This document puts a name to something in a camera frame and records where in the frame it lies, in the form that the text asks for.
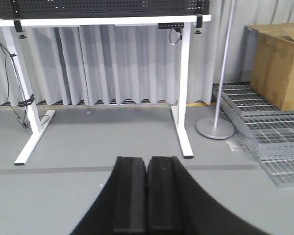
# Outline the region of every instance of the desk leg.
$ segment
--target desk leg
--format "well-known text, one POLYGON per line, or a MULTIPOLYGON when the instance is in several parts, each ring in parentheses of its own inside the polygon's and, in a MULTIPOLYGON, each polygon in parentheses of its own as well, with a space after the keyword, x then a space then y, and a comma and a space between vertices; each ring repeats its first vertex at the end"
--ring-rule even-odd
POLYGON ((171 108, 175 126, 176 126, 176 131, 177 131, 181 149, 183 152, 183 157, 185 159, 191 159, 194 157, 191 144, 185 130, 185 113, 186 113, 186 98, 187 98, 188 65, 189 65, 189 57, 190 57, 191 24, 192 23, 184 23, 179 101, 178 101, 177 107, 172 106, 171 108))
MULTIPOLYGON (((33 94, 33 91, 26 70, 21 45, 19 43, 20 39, 18 39, 17 37, 13 38, 10 27, 3 27, 2 31, 7 45, 7 49, 10 51, 11 54, 17 55, 13 58, 20 77, 21 88, 24 92, 25 99, 28 100, 30 96, 33 94)), ((38 141, 43 135, 46 127, 50 123, 54 113, 55 110, 48 110, 45 116, 43 116, 42 120, 40 121, 36 102, 34 101, 31 105, 27 107, 27 117, 30 122, 33 134, 29 138, 27 144, 19 154, 16 161, 14 162, 15 165, 26 164, 38 141)))

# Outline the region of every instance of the floor stripe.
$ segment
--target floor stripe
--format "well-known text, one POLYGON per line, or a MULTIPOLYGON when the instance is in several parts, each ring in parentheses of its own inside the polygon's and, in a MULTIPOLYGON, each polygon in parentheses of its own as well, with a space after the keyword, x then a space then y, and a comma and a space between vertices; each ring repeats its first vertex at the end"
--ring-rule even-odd
POLYGON ((7 169, 0 170, 0 175, 23 175, 23 174, 58 174, 80 172, 106 172, 112 171, 112 166, 95 167, 68 167, 68 168, 40 168, 40 169, 7 169))
MULTIPOLYGON (((202 170, 257 170, 261 169, 255 165, 186 165, 189 171, 202 170)), ((67 167, 67 168, 39 168, 39 169, 6 169, 0 170, 0 175, 23 175, 23 174, 59 174, 59 173, 81 173, 81 172, 110 172, 112 166, 94 167, 67 167)))
POLYGON ((259 164, 255 165, 186 165, 187 170, 257 170, 262 169, 259 164))

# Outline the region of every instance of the metal floor grating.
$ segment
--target metal floor grating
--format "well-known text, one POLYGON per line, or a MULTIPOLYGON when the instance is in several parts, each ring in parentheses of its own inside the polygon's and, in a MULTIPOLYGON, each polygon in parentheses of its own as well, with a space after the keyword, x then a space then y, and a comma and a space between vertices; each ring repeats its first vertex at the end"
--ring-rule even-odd
POLYGON ((275 144, 275 145, 294 145, 294 129, 278 129, 278 130, 257 130, 252 131, 251 135, 259 144, 275 144))
POLYGON ((294 159, 267 159, 261 165, 278 187, 294 185, 294 159))
POLYGON ((242 142, 272 181, 277 187, 294 186, 294 111, 278 110, 248 83, 224 84, 222 98, 242 142))
POLYGON ((250 88, 248 83, 226 83, 222 97, 241 117, 254 115, 294 114, 294 111, 280 111, 269 101, 250 88))
POLYGON ((257 115, 244 119, 250 130, 294 128, 294 115, 257 115))

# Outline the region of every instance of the metal pole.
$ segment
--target metal pole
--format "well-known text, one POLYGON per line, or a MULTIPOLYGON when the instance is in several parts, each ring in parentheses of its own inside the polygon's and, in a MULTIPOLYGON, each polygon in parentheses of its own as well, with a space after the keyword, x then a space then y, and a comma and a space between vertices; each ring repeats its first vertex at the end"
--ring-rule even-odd
POLYGON ((235 6, 235 0, 232 0, 232 2, 231 2, 230 16, 229 16, 229 24, 227 26, 227 34, 226 34, 226 42, 225 42, 225 49, 224 49, 224 55, 223 55, 221 78, 220 78, 220 82, 219 82, 219 92, 218 92, 218 99, 217 99, 217 106, 216 106, 216 114, 215 114, 215 123, 214 123, 214 128, 215 129, 217 128, 219 114, 220 114, 221 93, 222 93, 223 80, 224 80, 225 64, 226 64, 226 59, 227 59, 227 54, 228 54, 228 49, 229 49, 229 41, 230 41, 231 28, 232 28, 232 23, 233 23, 234 6, 235 6))

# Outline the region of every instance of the black pegboard panel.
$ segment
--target black pegboard panel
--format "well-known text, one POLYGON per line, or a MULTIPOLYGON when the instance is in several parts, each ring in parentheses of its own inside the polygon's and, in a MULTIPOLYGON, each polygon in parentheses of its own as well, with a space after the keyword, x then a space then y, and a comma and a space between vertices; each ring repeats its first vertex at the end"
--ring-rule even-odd
MULTIPOLYGON (((208 0, 15 0, 23 19, 209 14, 208 0)), ((0 0, 14 18, 11 0, 0 0)))

